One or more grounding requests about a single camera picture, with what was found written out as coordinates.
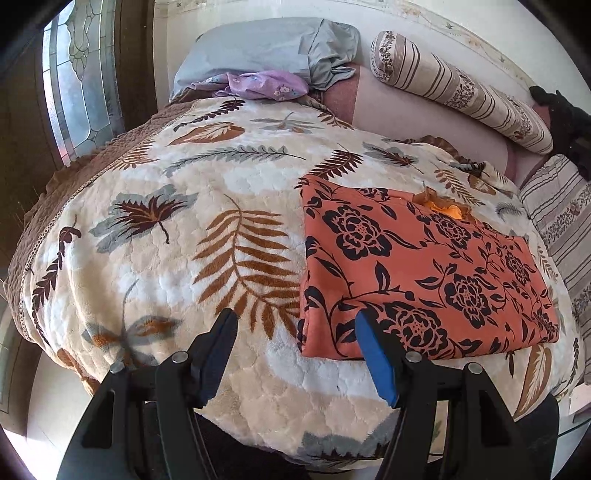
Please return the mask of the orange black floral garment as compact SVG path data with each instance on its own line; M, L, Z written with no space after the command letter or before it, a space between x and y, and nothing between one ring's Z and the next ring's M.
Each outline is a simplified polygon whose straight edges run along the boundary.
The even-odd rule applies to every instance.
M301 180L301 205L304 356L360 358L359 313L432 360L557 341L557 313L524 239L410 193L315 176Z

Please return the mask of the black clothing pile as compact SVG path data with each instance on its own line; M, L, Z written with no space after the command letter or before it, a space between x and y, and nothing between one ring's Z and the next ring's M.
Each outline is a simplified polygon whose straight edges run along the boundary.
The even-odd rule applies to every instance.
M590 115L572 105L559 91L548 93L539 86L529 88L540 113L547 112L553 140L550 156L562 154L586 180L590 180Z

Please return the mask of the cream leaf pattern blanket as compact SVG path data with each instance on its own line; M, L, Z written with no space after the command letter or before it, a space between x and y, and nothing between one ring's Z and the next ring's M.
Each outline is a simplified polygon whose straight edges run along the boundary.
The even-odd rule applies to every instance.
M16 328L96 391L112 363L155 366L230 308L238 338L205 418L318 470L376 463L396 414L363 356L307 357L297 343L307 176L410 193L524 239L557 313L557 341L433 361L481 363L515 418L548 395L571 396L585 348L517 186L442 138L385 138L312 100L174 104L58 172L9 267Z

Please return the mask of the striped flat pillow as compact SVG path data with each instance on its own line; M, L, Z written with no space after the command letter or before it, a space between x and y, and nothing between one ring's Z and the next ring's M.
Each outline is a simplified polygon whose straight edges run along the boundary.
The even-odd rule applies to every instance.
M590 182L566 156L546 161L521 187L520 201L566 285L585 348L590 382Z

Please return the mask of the pink bed sheet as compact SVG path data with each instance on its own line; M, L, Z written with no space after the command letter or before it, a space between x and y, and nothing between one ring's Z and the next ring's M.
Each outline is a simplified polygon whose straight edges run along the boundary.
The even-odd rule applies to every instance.
M547 160L467 115L381 83L364 66L355 70L320 94L322 104L353 127L396 141L442 138L463 157L491 163L517 186Z

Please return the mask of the wooden stained glass door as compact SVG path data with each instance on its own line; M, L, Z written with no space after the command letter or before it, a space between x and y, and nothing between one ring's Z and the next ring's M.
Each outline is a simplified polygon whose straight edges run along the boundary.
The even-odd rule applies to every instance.
M157 110L152 1L1 4L1 264L53 174Z

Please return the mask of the purple floral cloth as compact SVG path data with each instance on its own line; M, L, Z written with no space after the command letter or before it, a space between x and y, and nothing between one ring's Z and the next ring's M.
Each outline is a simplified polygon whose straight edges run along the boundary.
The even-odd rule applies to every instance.
M283 102L307 95L308 83L296 74L281 70L242 74L225 72L192 82L188 89L217 97Z

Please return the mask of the striped bolster pillow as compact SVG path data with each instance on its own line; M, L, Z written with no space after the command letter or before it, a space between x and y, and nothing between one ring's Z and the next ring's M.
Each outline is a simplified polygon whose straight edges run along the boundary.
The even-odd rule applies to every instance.
M370 67L377 80L459 111L526 150L545 155L553 139L529 104L480 82L453 64L393 31L372 42Z

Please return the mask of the grey pillow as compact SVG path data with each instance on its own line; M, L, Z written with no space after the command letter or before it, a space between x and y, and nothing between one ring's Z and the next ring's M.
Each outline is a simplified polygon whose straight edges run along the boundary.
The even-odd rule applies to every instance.
M212 76L287 71L325 91L349 79L361 43L356 27L314 17L225 24L201 34L174 76L170 98Z

